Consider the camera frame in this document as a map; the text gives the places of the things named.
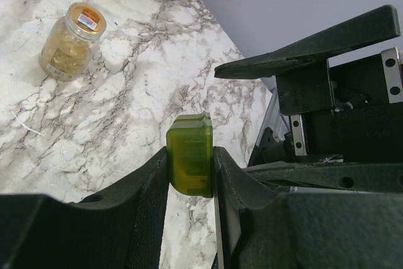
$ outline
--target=jar contents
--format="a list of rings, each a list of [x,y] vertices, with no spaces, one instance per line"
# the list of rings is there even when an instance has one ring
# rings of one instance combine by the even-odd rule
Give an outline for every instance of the jar contents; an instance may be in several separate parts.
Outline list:
[[[101,13],[84,3],[72,4],[53,26],[39,56],[40,67],[55,79],[75,79],[97,51],[105,29]]]

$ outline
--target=white label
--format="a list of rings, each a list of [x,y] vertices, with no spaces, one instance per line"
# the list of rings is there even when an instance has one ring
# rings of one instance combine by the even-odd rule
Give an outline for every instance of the white label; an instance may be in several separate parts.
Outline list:
[[[91,18],[88,18],[84,14],[80,14],[78,17],[78,21],[81,22],[83,25],[88,26],[90,29],[95,30],[96,26],[98,25],[97,22],[92,20]]]
[[[65,78],[67,76],[66,72],[62,72],[58,69],[56,69],[55,67],[51,66],[50,64],[48,64],[48,66],[46,67],[46,69],[51,72],[52,74],[61,77],[61,78]]]

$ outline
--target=white stick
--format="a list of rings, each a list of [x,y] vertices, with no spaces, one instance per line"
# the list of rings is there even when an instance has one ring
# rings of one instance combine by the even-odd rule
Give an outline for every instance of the white stick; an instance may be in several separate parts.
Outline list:
[[[21,124],[22,127],[24,127],[25,129],[28,129],[30,132],[36,133],[37,135],[41,135],[42,137],[45,136],[44,134],[41,134],[40,132],[37,132],[36,130],[33,130],[33,129],[29,128],[28,126],[26,126],[26,125],[24,124],[24,122],[22,122],[12,110],[10,110],[10,111],[11,111],[11,113],[13,114],[13,116],[15,117],[15,120],[17,120],[17,122],[18,122],[19,124]]]

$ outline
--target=transparent lid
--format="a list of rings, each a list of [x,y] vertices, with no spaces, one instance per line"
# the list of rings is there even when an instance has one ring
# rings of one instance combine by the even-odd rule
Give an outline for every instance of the transparent lid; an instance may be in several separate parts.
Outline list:
[[[83,39],[96,40],[106,30],[104,16],[85,3],[73,3],[66,16],[67,27]]]
[[[213,197],[213,127],[210,114],[180,115],[166,134],[168,175],[184,195]]]

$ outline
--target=marble countertop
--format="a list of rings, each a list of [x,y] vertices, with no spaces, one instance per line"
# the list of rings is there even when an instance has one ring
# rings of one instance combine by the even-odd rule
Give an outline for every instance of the marble countertop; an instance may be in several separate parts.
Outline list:
[[[74,2],[97,7],[108,29],[63,83],[37,57]],[[0,19],[1,193],[78,202],[143,165],[176,116],[203,110],[214,144],[246,164],[271,95],[261,81],[214,78],[242,56],[200,0],[0,0]],[[215,242],[213,200],[170,188],[160,268],[210,269]]]

